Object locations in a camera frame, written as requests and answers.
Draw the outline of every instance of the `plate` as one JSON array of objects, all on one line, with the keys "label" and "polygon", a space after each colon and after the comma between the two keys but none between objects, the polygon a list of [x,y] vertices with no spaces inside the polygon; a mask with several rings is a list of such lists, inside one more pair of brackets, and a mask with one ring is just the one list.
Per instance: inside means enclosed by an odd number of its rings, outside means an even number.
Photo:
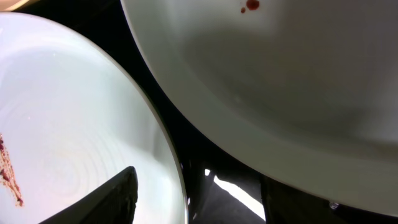
[{"label": "plate", "polygon": [[163,91],[220,148],[305,192],[398,215],[398,2],[253,1],[122,4]]},{"label": "plate", "polygon": [[0,185],[0,223],[41,222],[127,166],[139,183],[134,223],[187,222],[173,146],[120,65],[27,14],[0,14],[0,49],[0,133],[24,202]]}]

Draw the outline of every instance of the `red stain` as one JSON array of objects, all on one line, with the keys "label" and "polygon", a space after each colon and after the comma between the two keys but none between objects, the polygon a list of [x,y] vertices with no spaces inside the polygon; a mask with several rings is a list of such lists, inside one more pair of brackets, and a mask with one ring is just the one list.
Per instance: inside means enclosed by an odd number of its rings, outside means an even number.
[{"label": "red stain", "polygon": [[246,6],[249,10],[256,10],[260,6],[260,2],[258,0],[248,0]]},{"label": "red stain", "polygon": [[12,168],[9,154],[3,143],[2,135],[0,134],[0,175],[2,177],[0,182],[11,190],[17,200],[17,206],[21,207],[24,205],[24,201],[15,180],[14,169]]}]

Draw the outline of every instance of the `food residue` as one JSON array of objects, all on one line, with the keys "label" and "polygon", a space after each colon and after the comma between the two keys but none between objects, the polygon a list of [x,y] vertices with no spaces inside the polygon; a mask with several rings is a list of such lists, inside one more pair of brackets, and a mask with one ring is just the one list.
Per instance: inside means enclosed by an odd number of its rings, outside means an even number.
[{"label": "food residue", "polygon": [[256,10],[260,6],[260,2],[258,0],[248,0],[246,6],[249,10]]},{"label": "food residue", "polygon": [[22,207],[24,205],[24,201],[22,200],[21,191],[15,180],[14,169],[12,168],[7,149],[4,146],[2,134],[0,134],[0,157],[0,183],[11,190],[17,200],[16,205]]}]

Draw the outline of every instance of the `dark table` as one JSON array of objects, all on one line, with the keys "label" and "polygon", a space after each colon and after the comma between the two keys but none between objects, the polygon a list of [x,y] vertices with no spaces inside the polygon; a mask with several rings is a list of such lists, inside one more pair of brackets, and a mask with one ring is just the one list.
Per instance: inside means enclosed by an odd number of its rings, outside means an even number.
[{"label": "dark table", "polygon": [[[178,155],[189,198],[189,223],[398,223],[396,218],[338,205],[274,181],[204,137],[155,81],[135,45],[118,0],[41,0],[17,12],[51,19],[89,38],[143,89]],[[263,205],[266,221],[220,183],[238,186]]]}]

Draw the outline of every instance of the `brown stain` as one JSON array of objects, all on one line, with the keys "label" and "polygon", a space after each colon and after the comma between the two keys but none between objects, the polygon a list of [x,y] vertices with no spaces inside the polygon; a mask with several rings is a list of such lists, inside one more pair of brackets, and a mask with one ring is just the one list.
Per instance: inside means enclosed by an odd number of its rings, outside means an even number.
[{"label": "brown stain", "polygon": [[0,182],[3,186],[6,186],[11,190],[12,194],[15,196],[17,206],[22,207],[24,201],[22,199],[22,194],[19,186],[17,185],[14,169],[12,168],[9,154],[6,147],[4,146],[4,141],[2,139],[2,134],[0,134]]},{"label": "brown stain", "polygon": [[256,10],[260,6],[260,2],[258,0],[248,0],[246,1],[246,7],[249,10]]}]

